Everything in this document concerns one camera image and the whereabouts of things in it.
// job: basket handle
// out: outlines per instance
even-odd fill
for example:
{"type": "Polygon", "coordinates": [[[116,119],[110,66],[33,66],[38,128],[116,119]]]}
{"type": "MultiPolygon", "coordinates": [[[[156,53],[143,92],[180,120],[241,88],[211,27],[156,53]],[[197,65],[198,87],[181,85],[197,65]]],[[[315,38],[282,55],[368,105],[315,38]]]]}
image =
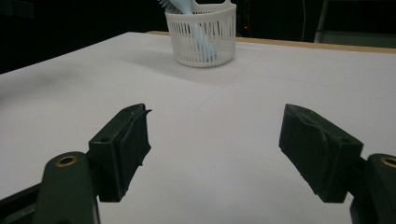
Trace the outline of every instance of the basket handle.
{"type": "MultiPolygon", "coordinates": [[[[212,5],[212,4],[198,4],[195,0],[191,0],[192,4],[194,6],[200,6],[200,5],[212,5]]],[[[223,3],[221,4],[213,4],[213,5],[224,5],[224,6],[231,6],[233,3],[231,3],[231,0],[224,0],[223,3]]]]}

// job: white table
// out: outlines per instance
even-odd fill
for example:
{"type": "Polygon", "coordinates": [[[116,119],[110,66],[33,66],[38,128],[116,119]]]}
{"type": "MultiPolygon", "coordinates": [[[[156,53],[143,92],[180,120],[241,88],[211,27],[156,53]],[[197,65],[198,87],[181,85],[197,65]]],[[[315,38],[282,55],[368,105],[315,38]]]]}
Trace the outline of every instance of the white table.
{"type": "Polygon", "coordinates": [[[0,198],[146,104],[152,146],[102,223],[350,223],[322,203],[278,148],[286,103],[310,108],[396,154],[396,54],[236,44],[220,67],[178,64],[169,36],[128,33],[0,76],[0,198]]]}

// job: perforated basket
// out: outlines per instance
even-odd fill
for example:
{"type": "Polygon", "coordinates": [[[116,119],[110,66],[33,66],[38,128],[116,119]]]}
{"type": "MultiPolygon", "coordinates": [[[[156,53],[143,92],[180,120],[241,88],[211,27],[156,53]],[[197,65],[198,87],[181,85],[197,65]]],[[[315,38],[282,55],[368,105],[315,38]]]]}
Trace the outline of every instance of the perforated basket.
{"type": "Polygon", "coordinates": [[[192,0],[193,15],[165,12],[176,60],[192,67],[212,67],[235,55],[236,5],[200,5],[192,0]]]}

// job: brush bristle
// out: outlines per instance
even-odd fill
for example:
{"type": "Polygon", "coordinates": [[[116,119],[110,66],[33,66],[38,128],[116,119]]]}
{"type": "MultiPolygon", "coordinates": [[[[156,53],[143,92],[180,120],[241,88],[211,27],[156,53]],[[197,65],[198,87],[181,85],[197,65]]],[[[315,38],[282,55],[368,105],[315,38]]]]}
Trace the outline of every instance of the brush bristle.
{"type": "Polygon", "coordinates": [[[181,14],[180,10],[177,9],[169,0],[157,0],[165,8],[165,12],[172,14],[181,14]]]}

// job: table surface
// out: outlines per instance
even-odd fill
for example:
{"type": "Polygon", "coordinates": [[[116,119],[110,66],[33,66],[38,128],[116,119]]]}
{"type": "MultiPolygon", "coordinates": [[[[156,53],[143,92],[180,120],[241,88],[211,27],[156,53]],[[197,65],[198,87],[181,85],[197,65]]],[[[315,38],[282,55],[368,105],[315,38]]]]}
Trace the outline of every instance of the table surface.
{"type": "Polygon", "coordinates": [[[313,194],[278,148],[285,104],[318,112],[395,154],[396,54],[236,43],[198,69],[169,36],[127,33],[0,76],[0,198],[40,182],[44,165],[88,141],[122,108],[148,114],[152,146],[102,223],[350,223],[313,194]]]}

